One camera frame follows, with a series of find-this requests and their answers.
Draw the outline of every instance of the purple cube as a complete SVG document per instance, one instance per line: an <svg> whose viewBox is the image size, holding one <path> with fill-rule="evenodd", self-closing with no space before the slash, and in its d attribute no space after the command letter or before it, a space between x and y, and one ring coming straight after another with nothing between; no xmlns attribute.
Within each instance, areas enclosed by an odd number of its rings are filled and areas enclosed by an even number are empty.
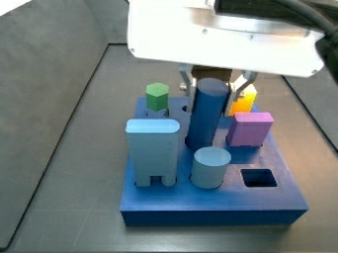
<svg viewBox="0 0 338 253"><path fill-rule="evenodd" d="M230 146L262 146L274 118L270 113L235 113L227 133Z"/></svg>

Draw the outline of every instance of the light blue cylinder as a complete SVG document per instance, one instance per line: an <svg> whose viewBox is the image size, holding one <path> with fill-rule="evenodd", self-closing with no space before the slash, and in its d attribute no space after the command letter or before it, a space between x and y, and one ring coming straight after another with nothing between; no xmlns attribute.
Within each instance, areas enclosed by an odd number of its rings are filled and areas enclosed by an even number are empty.
<svg viewBox="0 0 338 253"><path fill-rule="evenodd" d="M210 146L195 151L190 181L203 189L222 185L231 154L223 148Z"/></svg>

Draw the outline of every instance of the black cable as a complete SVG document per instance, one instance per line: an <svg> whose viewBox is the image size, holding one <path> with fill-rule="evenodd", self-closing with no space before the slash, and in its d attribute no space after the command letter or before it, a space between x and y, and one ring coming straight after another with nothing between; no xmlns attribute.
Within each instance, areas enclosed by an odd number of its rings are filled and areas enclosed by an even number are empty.
<svg viewBox="0 0 338 253"><path fill-rule="evenodd" d="M289 8L293 12L300 14L306 20L309 20L318 29L321 29L326 37L338 42L338 27L328 20L328 18L308 4L298 0L272 0L277 4Z"/></svg>

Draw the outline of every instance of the gray floor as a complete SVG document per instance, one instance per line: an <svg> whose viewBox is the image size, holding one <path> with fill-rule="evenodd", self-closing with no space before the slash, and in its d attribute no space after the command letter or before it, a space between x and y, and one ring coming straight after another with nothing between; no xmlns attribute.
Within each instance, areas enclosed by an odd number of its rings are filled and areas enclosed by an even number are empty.
<svg viewBox="0 0 338 253"><path fill-rule="evenodd" d="M337 252L337 153L284 80L261 75L258 104L310 205L293 226L127 228L119 214L126 121L146 85L178 91L178 64L111 46L72 117L10 252Z"/></svg>
<svg viewBox="0 0 338 253"><path fill-rule="evenodd" d="M125 0L86 0L110 43L127 43L129 4Z"/></svg>

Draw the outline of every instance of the green hexagonal prism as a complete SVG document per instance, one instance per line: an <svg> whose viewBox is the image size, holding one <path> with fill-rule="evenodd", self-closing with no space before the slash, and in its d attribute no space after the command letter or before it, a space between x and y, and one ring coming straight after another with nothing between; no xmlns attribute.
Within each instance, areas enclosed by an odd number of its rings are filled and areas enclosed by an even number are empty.
<svg viewBox="0 0 338 253"><path fill-rule="evenodd" d="M170 86L163 83L147 85L147 108L155 112L169 109Z"/></svg>

